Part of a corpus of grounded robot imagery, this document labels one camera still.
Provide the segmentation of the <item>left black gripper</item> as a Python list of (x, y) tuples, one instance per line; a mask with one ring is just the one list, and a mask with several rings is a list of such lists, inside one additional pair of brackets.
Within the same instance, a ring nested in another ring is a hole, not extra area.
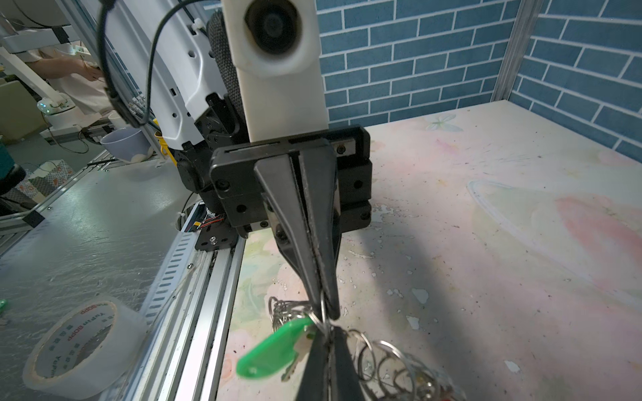
[(341, 232), (371, 222), (369, 156), (368, 131), (353, 125), (222, 147), (211, 158), (210, 178), (231, 227), (246, 238), (269, 219), (313, 311), (325, 307), (333, 320), (340, 315)]

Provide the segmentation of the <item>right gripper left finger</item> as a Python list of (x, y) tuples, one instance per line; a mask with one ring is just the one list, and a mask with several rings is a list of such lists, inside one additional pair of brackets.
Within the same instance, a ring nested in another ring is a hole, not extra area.
[(295, 400), (329, 400), (329, 340), (321, 332), (315, 335)]

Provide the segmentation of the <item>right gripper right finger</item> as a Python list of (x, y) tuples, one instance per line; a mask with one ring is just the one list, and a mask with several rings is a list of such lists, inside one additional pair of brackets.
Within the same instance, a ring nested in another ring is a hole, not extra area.
[(359, 376), (355, 371), (347, 344), (347, 334), (340, 327), (332, 327), (329, 354), (330, 399), (364, 401)]

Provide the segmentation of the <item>green key tag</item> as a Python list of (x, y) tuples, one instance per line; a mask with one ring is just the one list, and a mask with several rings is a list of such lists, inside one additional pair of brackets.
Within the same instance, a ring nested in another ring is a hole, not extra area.
[(317, 327), (310, 317), (287, 322), (237, 361), (237, 376), (266, 379), (284, 372), (294, 359), (294, 344), (304, 334), (315, 338), (316, 333)]

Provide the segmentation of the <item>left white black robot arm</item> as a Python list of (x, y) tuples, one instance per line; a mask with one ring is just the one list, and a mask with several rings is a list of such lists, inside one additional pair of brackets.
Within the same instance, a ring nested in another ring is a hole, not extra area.
[(239, 235), (270, 227), (319, 317), (341, 237), (371, 219), (369, 133), (331, 129), (312, 1), (102, 1), (93, 56), (128, 123), (157, 120), (188, 190)]

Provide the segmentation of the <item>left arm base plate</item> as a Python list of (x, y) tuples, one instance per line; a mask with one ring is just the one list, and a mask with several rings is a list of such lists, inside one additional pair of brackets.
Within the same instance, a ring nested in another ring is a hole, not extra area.
[(239, 235), (224, 212), (217, 214), (210, 212), (201, 202), (196, 205), (193, 216), (195, 221), (192, 223), (192, 228), (197, 234), (195, 244), (197, 251), (214, 252), (234, 248), (237, 245)]

